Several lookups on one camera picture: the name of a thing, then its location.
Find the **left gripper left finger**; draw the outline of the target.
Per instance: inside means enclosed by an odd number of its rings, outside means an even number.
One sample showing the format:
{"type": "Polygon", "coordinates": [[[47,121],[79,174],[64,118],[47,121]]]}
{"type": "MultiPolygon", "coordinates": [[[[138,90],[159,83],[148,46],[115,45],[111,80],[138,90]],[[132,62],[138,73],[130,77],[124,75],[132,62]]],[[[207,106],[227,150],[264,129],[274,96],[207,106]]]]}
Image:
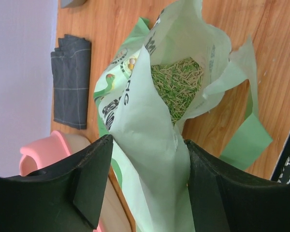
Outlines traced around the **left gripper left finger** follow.
{"type": "Polygon", "coordinates": [[[98,227],[113,150],[105,135],[27,176],[0,177],[0,232],[91,232],[98,227]]]}

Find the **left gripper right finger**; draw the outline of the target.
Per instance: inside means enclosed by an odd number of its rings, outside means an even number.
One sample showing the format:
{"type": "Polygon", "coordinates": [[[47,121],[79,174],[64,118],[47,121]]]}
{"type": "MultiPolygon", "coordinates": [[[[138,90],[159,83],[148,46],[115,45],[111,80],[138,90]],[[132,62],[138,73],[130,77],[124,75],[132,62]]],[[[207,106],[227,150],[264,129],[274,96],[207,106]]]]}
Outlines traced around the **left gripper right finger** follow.
{"type": "Polygon", "coordinates": [[[290,232],[290,184],[246,173],[191,140],[188,192],[197,232],[290,232]]]}

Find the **pink litter box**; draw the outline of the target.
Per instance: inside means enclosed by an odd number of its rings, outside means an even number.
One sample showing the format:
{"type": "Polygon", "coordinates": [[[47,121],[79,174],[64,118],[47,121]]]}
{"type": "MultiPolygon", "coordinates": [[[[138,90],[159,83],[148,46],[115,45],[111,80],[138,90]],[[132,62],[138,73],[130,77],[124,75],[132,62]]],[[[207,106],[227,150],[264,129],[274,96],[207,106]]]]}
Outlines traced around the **pink litter box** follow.
{"type": "MultiPolygon", "coordinates": [[[[89,145],[90,141],[82,135],[55,130],[49,136],[20,148],[22,154],[19,163],[20,175],[26,176],[54,164],[89,145]]],[[[115,188],[116,184],[117,175],[115,164],[112,162],[96,232],[136,231],[135,223],[128,216],[128,209],[123,204],[123,198],[115,188]]]]}

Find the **green litter bag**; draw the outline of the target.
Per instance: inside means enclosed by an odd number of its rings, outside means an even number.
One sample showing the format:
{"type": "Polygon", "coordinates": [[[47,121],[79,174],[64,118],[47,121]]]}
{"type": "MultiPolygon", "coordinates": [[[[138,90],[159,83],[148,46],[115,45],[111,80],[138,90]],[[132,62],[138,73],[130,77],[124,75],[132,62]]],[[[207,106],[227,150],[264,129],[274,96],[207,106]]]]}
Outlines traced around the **green litter bag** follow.
{"type": "Polygon", "coordinates": [[[139,232],[195,232],[187,181],[186,120],[200,116],[245,80],[250,83],[245,120],[221,154],[245,170],[272,142],[258,119],[257,65],[250,39],[232,51],[228,35],[204,22],[202,1],[178,0],[161,11],[153,28],[140,18],[98,79],[94,101],[100,135],[114,138],[112,161],[139,232]],[[151,66],[193,58],[203,70],[201,89],[172,123],[151,66]]]}

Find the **grey metal scoop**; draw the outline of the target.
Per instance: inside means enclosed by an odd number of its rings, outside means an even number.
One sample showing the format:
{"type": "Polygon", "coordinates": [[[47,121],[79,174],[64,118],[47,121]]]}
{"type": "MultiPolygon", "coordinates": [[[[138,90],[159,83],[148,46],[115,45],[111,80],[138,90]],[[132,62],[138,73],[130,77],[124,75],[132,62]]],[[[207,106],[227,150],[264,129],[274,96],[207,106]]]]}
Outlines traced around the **grey metal scoop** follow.
{"type": "Polygon", "coordinates": [[[60,0],[61,9],[64,8],[76,8],[84,5],[87,0],[60,0]]]}

